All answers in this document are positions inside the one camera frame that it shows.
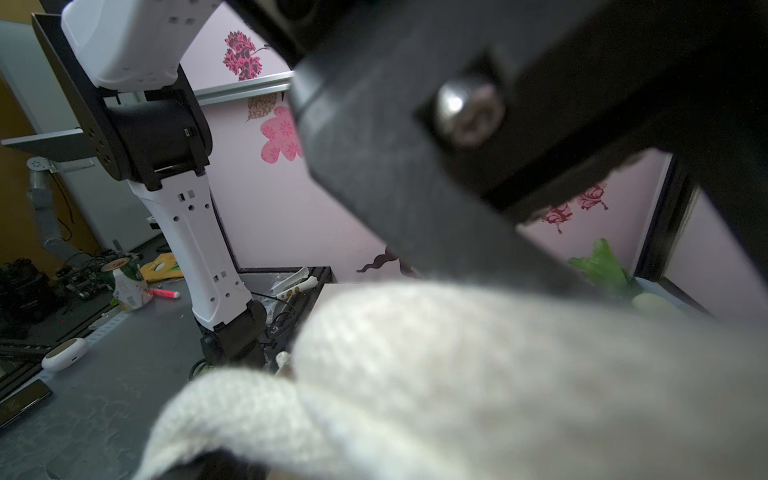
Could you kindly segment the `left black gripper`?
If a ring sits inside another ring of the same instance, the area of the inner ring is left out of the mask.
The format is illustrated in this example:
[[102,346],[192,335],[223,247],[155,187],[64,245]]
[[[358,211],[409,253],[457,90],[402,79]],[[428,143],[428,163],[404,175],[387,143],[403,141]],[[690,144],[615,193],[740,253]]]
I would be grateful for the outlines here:
[[586,297],[522,237],[648,148],[767,271],[763,1],[235,1],[312,178],[433,278]]

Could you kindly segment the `cream canvas grocery bag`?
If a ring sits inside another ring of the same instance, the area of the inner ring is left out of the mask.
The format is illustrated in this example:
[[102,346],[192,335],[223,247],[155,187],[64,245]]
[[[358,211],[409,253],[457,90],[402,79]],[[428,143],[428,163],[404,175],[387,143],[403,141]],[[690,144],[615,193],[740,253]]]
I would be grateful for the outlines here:
[[338,295],[276,373],[217,368],[137,471],[224,452],[303,479],[763,479],[767,337],[441,282]]

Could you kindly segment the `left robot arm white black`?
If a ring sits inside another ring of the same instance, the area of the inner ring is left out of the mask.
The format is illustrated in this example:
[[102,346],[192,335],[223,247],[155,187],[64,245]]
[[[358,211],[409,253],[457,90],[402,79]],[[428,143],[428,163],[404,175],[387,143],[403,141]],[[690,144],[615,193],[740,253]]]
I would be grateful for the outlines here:
[[[35,34],[198,308],[232,290],[201,202],[212,136],[180,61],[214,1],[73,1]],[[675,154],[767,271],[763,1],[235,1],[293,73],[312,177],[420,272],[597,297],[516,230],[637,151]]]

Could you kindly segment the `green lettuce leaf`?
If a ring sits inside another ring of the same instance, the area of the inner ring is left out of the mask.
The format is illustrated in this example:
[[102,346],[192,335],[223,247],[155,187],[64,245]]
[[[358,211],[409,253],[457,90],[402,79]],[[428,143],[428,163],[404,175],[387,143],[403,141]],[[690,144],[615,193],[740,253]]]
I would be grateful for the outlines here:
[[571,257],[568,264],[612,298],[631,300],[643,292],[639,283],[621,266],[605,238],[594,242],[590,255]]

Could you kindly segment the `pink marker pen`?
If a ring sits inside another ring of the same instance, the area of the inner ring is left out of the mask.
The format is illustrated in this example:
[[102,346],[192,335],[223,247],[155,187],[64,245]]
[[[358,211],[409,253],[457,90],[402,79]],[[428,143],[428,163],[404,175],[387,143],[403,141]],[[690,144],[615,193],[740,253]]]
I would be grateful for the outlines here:
[[181,297],[181,293],[178,291],[158,289],[158,288],[151,288],[150,293],[152,296],[160,297],[160,298],[179,299]]

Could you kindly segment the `white oval device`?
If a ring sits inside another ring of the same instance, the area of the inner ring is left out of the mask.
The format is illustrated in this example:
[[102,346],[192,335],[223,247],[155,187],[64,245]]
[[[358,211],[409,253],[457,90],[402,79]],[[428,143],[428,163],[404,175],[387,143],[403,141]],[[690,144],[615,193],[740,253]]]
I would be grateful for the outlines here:
[[89,350],[84,338],[69,339],[51,351],[41,361],[41,367],[48,372],[60,372],[80,360]]

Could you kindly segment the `aluminium rail bar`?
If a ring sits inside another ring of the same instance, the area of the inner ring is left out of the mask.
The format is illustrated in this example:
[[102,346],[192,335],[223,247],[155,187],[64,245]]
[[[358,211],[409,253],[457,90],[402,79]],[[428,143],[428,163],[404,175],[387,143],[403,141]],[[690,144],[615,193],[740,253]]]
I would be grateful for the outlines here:
[[266,75],[252,80],[195,90],[200,106],[215,105],[287,91],[294,72]]

